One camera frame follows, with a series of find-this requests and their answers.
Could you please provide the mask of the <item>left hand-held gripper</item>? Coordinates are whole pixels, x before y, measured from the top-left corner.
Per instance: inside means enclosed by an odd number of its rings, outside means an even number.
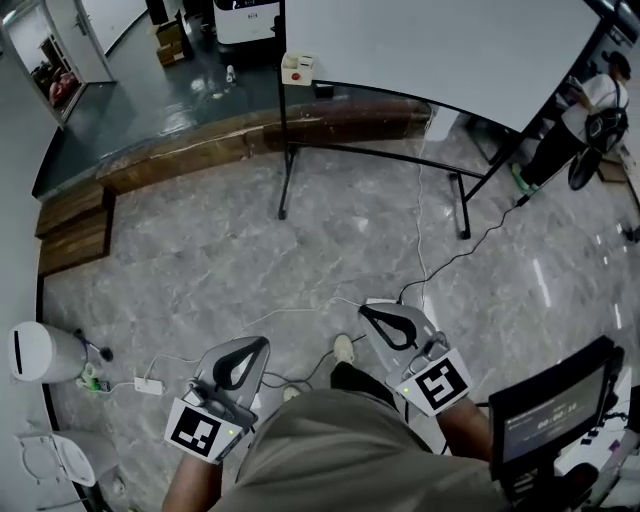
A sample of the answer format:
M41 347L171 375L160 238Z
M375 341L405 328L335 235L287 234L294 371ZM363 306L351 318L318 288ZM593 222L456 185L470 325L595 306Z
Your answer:
M194 373L198 381L173 400L165 441L219 465L258 420L244 406L259 392L269 355L265 337L234 339L207 351Z

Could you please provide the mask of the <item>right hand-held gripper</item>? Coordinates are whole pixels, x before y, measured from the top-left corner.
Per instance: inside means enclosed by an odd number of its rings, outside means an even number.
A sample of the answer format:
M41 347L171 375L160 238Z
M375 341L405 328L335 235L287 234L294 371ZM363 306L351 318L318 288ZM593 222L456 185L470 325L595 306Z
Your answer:
M470 392L473 380L459 351L422 310L378 302L361 305L358 314L387 371L385 383L423 414L437 416Z

